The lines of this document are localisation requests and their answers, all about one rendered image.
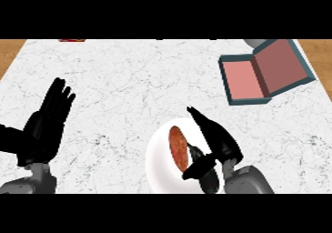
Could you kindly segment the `teal and pink cardboard box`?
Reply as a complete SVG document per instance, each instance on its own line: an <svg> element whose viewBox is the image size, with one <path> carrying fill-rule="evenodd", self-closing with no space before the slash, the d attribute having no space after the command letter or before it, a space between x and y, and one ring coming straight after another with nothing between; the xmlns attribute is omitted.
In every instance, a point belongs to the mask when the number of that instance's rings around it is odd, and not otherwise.
<svg viewBox="0 0 332 233"><path fill-rule="evenodd" d="M230 106L267 104L316 80L294 39L267 39L251 54L222 55L219 69Z"/></svg>

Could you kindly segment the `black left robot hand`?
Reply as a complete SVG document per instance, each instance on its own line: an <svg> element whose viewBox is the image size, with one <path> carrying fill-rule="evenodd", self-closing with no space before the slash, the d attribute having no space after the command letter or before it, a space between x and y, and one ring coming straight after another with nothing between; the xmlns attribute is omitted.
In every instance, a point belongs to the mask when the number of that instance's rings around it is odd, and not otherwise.
<svg viewBox="0 0 332 233"><path fill-rule="evenodd" d="M24 129L0 125L0 151L17 155L18 166L49 163L61 144L68 112L76 95L65 80L54 80L39 111L30 116Z"/></svg>

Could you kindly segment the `orange-brown sweet potato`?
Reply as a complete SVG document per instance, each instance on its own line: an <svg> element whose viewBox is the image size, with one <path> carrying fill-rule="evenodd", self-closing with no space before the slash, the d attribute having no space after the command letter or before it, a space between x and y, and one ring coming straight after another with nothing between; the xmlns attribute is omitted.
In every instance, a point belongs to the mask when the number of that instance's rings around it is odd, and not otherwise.
<svg viewBox="0 0 332 233"><path fill-rule="evenodd" d="M169 133L169 143L174 164L182 172L186 171L189 165L188 156L188 140L177 126L173 126Z"/></svg>

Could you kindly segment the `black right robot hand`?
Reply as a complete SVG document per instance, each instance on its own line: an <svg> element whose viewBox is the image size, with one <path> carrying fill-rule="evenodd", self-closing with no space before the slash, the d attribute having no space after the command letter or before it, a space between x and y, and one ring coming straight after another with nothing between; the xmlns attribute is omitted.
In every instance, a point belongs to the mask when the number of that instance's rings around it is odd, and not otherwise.
<svg viewBox="0 0 332 233"><path fill-rule="evenodd" d="M208 119L194 106L188 111L202 131L211 153L201 156L191 164L183 173L183 179L200 179L216 166L216 161L222 164L223 178L228 178L235 172L235 165L244 158L239 145L225 127Z"/></svg>

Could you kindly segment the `white plate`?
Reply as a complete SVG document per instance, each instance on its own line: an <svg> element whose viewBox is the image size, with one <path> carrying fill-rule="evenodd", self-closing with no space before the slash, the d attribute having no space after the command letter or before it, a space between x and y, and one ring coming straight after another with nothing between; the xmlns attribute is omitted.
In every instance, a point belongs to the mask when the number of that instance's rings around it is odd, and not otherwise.
<svg viewBox="0 0 332 233"><path fill-rule="evenodd" d="M182 171L174 163L169 133L173 126L180 128L188 142L204 154L211 152L204 135L192 118L169 121L157 130L146 147L145 173L152 191L158 194L202 194L200 181L182 179Z"/></svg>

